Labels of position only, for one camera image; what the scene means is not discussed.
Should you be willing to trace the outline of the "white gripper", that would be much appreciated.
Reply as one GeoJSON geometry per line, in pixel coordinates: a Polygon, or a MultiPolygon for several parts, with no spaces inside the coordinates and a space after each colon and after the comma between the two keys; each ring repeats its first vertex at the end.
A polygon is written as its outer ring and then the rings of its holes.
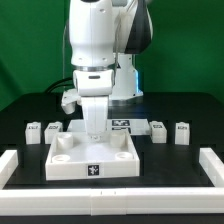
{"type": "Polygon", "coordinates": [[[102,97],[82,97],[82,112],[85,123],[85,130],[90,140],[102,139],[102,133],[106,131],[109,98],[102,97]]]}

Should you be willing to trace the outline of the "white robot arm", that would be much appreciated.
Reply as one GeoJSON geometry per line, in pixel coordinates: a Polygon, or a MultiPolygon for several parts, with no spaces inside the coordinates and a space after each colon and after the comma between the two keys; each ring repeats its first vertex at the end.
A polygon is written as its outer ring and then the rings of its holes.
{"type": "Polygon", "coordinates": [[[71,114],[81,105],[86,133],[101,136],[110,105],[142,96],[132,57],[152,41],[146,0],[70,0],[68,28],[74,88],[61,106],[71,114]]]}

